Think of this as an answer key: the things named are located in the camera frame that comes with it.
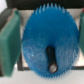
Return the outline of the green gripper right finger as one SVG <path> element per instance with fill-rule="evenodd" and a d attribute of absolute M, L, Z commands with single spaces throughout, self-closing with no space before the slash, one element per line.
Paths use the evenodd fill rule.
<path fill-rule="evenodd" d="M 80 14 L 80 27 L 79 27 L 79 32 L 80 32 L 79 46 L 81 48 L 81 51 L 84 54 L 84 12 L 83 11 Z"/>

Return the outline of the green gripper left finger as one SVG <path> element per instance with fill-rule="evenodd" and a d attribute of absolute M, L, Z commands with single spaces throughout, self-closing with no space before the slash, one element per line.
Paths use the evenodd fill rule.
<path fill-rule="evenodd" d="M 0 14 L 0 76 L 12 75 L 20 53 L 20 13 L 17 9 L 5 9 Z"/>

